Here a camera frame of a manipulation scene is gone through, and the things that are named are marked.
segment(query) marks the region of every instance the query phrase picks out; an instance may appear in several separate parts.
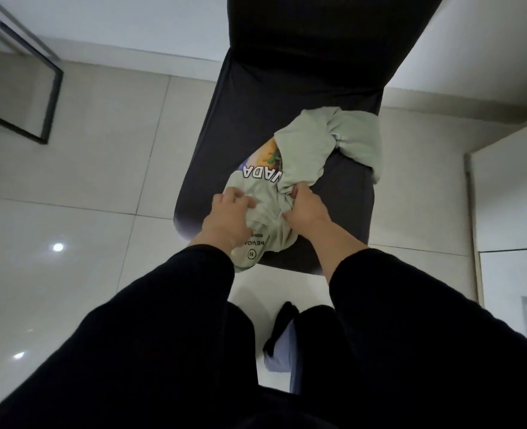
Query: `person's right hand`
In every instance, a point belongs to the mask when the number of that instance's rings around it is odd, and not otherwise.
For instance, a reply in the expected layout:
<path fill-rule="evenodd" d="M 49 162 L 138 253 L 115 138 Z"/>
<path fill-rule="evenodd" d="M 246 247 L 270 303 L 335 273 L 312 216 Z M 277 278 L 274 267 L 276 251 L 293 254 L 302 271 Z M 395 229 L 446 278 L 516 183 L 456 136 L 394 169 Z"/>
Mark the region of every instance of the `person's right hand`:
<path fill-rule="evenodd" d="M 291 229 L 309 239 L 316 226 L 330 223 L 327 208 L 317 194 L 313 194 L 307 182 L 298 183 L 291 196 L 296 199 L 293 209 L 283 213 Z"/>

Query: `foot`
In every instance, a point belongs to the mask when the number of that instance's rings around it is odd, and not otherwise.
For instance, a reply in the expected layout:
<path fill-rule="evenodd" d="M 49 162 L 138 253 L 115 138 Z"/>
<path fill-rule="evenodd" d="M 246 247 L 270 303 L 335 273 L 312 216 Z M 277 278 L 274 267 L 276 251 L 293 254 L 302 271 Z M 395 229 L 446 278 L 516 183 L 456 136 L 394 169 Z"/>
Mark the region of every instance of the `foot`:
<path fill-rule="evenodd" d="M 285 331 L 289 322 L 293 320 L 299 314 L 299 310 L 295 305 L 289 301 L 281 307 L 277 317 L 275 317 L 275 324 L 273 325 L 273 331 L 271 332 L 271 337 L 265 345 L 263 346 L 263 352 L 267 353 L 270 357 L 273 357 L 273 349 L 275 347 L 275 342 L 281 337 L 281 334 Z"/>

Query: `tile floor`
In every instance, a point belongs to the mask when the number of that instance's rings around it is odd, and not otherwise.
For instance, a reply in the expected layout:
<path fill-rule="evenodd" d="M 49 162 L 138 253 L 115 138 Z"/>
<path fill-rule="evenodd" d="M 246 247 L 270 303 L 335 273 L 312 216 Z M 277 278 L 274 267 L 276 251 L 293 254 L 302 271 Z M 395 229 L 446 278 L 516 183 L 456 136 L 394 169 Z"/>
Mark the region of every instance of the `tile floor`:
<path fill-rule="evenodd" d="M 172 216 L 214 83 L 64 71 L 49 145 L 0 128 L 0 399 L 89 310 L 186 244 Z M 371 243 L 475 298 L 462 155 L 513 127 L 398 110 L 381 121 Z M 237 275 L 230 300 L 254 321 L 258 349 L 284 301 L 330 304 L 323 277 L 260 265 Z M 287 389 L 257 358 L 260 383 Z"/>

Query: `black long-sleeve shirt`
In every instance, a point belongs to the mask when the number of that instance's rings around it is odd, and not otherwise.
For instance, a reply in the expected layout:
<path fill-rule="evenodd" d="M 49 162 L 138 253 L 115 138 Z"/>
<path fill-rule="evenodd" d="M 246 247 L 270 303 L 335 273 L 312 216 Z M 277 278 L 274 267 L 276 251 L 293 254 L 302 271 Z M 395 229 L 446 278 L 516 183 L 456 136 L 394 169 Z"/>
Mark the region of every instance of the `black long-sleeve shirt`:
<path fill-rule="evenodd" d="M 0 403 L 0 427 L 216 426 L 233 280 L 211 246 L 172 256 L 89 313 Z M 367 249 L 341 262 L 330 294 L 372 390 L 372 421 L 527 416 L 527 339 L 454 289 Z M 285 409 L 277 418 L 303 425 Z"/>

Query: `baseboard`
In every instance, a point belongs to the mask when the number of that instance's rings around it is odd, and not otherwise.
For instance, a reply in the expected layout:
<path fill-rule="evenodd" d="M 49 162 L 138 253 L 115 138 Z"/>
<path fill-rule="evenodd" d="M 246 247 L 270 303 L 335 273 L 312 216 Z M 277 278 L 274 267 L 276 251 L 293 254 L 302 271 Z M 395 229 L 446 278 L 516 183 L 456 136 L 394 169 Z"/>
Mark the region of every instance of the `baseboard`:
<path fill-rule="evenodd" d="M 97 43 L 42 38 L 62 58 L 71 62 L 100 64 L 176 77 L 216 81 L 221 62 Z M 527 121 L 527 107 L 488 100 L 387 87 L 382 105 L 420 113 L 478 119 L 510 124 Z"/>

